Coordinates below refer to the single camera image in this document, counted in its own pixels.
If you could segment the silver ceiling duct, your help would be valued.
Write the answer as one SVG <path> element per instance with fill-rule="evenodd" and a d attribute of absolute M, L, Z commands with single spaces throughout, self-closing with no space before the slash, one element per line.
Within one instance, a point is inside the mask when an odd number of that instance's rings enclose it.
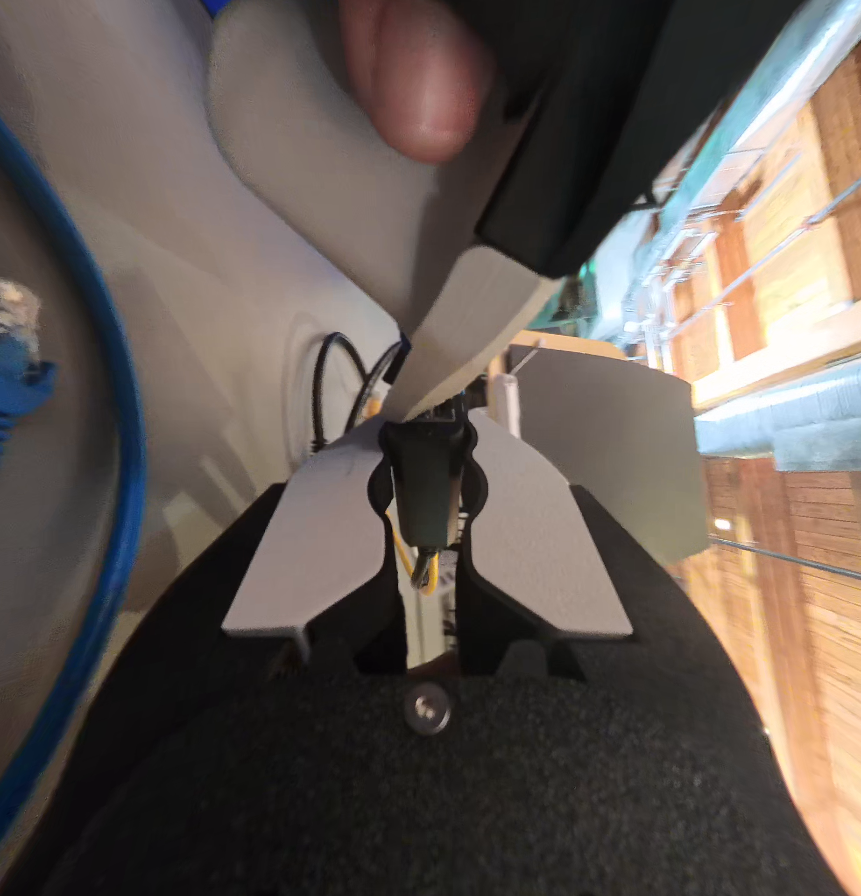
<path fill-rule="evenodd" d="M 861 472 L 861 357 L 698 415 L 704 457 L 771 457 L 780 472 Z"/>

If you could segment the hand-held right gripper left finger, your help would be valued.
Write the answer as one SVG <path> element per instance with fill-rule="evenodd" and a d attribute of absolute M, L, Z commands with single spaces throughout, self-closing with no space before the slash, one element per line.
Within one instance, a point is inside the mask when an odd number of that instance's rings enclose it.
<path fill-rule="evenodd" d="M 359 425 L 303 464 L 282 496 L 223 619 L 231 637 L 325 639 L 357 656 L 402 613 L 386 509 L 383 420 Z"/>

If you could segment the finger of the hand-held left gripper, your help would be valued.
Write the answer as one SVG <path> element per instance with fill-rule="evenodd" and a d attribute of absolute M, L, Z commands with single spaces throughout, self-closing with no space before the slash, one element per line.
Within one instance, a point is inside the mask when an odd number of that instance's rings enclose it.
<path fill-rule="evenodd" d="M 416 330 L 474 243 L 527 117 L 506 118 L 496 84 L 453 161 L 412 161 L 350 92 L 335 2 L 233 2 L 213 25 L 209 120 L 226 161 L 401 330 Z"/>
<path fill-rule="evenodd" d="M 543 309 L 563 279 L 550 279 L 487 246 L 463 252 L 411 339 L 383 404 L 392 423 L 454 398 Z"/>

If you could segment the black ethernet adapter box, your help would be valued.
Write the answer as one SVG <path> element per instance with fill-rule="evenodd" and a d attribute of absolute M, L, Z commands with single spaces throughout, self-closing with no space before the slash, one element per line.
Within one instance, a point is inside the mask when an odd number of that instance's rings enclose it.
<path fill-rule="evenodd" d="M 403 541 L 442 551 L 458 533 L 459 496 L 469 446 L 460 395 L 413 420 L 386 422 L 380 443 L 390 461 Z"/>

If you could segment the person's left hand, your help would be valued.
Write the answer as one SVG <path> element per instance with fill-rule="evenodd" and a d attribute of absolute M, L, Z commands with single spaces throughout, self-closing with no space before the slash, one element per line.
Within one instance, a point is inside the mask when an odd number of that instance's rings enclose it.
<path fill-rule="evenodd" d="M 380 137 L 413 161 L 452 161 L 495 82 L 492 53 L 440 2 L 341 1 L 338 10 L 352 90 Z"/>

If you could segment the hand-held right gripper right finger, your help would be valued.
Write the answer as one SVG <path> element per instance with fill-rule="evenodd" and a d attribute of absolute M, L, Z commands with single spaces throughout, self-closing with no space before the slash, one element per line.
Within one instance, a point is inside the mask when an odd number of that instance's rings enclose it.
<path fill-rule="evenodd" d="M 468 418 L 487 486 L 471 522 L 473 568 L 559 633 L 629 637 L 632 624 L 567 479 L 481 409 Z"/>

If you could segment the white stand base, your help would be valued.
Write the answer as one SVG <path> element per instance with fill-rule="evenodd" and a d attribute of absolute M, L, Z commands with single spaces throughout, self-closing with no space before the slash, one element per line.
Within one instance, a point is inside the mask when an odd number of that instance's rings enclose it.
<path fill-rule="evenodd" d="M 486 372 L 487 414 L 517 439 L 521 433 L 521 405 L 517 375 L 529 361 L 543 348 L 545 338 L 539 338 L 527 355 L 520 360 L 514 370 L 505 370 L 505 356 L 501 353 L 492 358 Z"/>

